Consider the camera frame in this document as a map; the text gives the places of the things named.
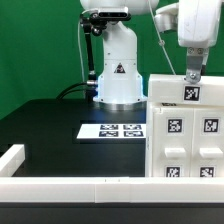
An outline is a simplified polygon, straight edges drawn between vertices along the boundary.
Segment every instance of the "warning label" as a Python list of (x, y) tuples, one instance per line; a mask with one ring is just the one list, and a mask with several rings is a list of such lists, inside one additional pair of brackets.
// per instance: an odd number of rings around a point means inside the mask
[(121, 63), (117, 66), (117, 68), (116, 68), (114, 73), (119, 73), (119, 74), (126, 73), (125, 70), (124, 70), (124, 67), (123, 67), (123, 65)]

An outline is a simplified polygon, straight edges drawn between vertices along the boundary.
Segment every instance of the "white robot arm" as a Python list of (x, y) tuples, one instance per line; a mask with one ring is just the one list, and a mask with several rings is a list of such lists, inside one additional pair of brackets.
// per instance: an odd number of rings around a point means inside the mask
[(156, 11), (160, 32), (178, 31), (178, 42), (187, 47), (186, 80), (197, 83), (207, 63), (209, 48), (217, 41), (222, 0), (179, 0)]
[[(81, 22), (84, 31), (87, 27), (86, 35), (103, 36), (104, 71), (98, 77), (98, 95), (93, 98), (100, 106), (127, 110), (145, 104), (142, 77), (137, 71), (137, 37), (121, 21), (150, 13), (149, 4), (154, 9), (158, 1), (81, 0), (83, 8), (90, 13)], [(94, 66), (90, 66), (90, 76), (94, 73)]]

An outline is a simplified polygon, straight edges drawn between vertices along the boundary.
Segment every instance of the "white cable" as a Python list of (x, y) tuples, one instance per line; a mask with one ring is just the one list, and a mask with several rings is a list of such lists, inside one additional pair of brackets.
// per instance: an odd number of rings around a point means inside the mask
[(150, 2), (150, 0), (148, 0), (148, 5), (149, 5), (150, 13), (151, 13), (151, 16), (152, 16), (152, 20), (153, 20), (153, 23), (154, 23), (154, 26), (155, 26), (155, 29), (156, 29), (156, 32), (157, 32), (157, 35), (158, 35), (158, 38), (159, 38), (159, 45), (160, 45), (160, 46), (162, 47), (162, 49), (163, 49), (163, 52), (164, 52), (164, 54), (165, 54), (165, 56), (166, 56), (166, 59), (167, 59), (167, 61), (168, 61), (168, 63), (169, 63), (170, 69), (172, 70), (173, 74), (176, 75), (176, 72), (175, 72), (175, 70), (174, 70), (174, 68), (173, 68), (173, 65), (172, 65), (172, 63), (171, 63), (171, 61), (170, 61), (170, 58), (169, 58), (169, 56), (168, 56), (168, 54), (167, 54), (167, 51), (166, 51), (166, 48), (165, 48), (165, 41), (162, 40), (162, 38), (161, 38), (161, 36), (160, 36), (160, 33), (159, 33), (159, 31), (158, 31), (158, 28), (157, 28), (157, 26), (156, 26), (156, 22), (155, 22), (155, 18), (154, 18), (154, 15), (153, 15), (153, 11), (152, 11), (152, 6), (151, 6), (151, 2)]

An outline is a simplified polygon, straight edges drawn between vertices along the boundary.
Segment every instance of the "black tabletop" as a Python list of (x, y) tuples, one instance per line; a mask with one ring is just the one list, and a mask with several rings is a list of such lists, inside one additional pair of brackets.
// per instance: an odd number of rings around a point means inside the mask
[(145, 123), (145, 109), (102, 110), (85, 100), (33, 100), (0, 121), (0, 151), (25, 144), (15, 176), (143, 177), (145, 139), (85, 139), (82, 124)]

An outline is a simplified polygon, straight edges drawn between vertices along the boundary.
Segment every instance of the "green backdrop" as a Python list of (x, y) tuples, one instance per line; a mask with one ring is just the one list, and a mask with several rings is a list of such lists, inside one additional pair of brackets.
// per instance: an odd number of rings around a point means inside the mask
[[(159, 6), (174, 3), (160, 0)], [(79, 0), (0, 0), (0, 118), (31, 99), (55, 98), (69, 85), (81, 81), (77, 27)], [(145, 93), (150, 73), (171, 73), (158, 45), (150, 15), (125, 23), (138, 36), (138, 70)], [(216, 47), (211, 49), (207, 73), (224, 71), (224, 18)], [(166, 49), (178, 74), (185, 73), (186, 49), (177, 34), (163, 34)], [(81, 30), (82, 49), (85, 51)], [(103, 70), (102, 39), (93, 38), (96, 71)], [(87, 76), (87, 60), (84, 52)], [(74, 94), (70, 97), (82, 97)]]

